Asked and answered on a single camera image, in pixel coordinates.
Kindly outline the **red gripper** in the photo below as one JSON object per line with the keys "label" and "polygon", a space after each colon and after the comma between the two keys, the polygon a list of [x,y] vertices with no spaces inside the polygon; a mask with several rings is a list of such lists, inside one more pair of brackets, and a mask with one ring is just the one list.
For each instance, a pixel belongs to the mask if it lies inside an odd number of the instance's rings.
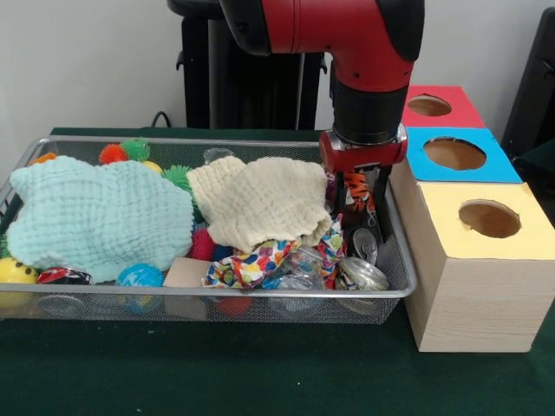
{"label": "red gripper", "polygon": [[347,188],[343,172],[377,167],[373,187],[375,212],[382,211],[385,191],[389,182],[391,166],[402,162],[408,150],[408,133],[400,125],[396,136],[390,141],[372,145],[352,145],[339,138],[333,130],[320,133],[319,148],[325,167],[335,173],[334,214],[344,211]]}

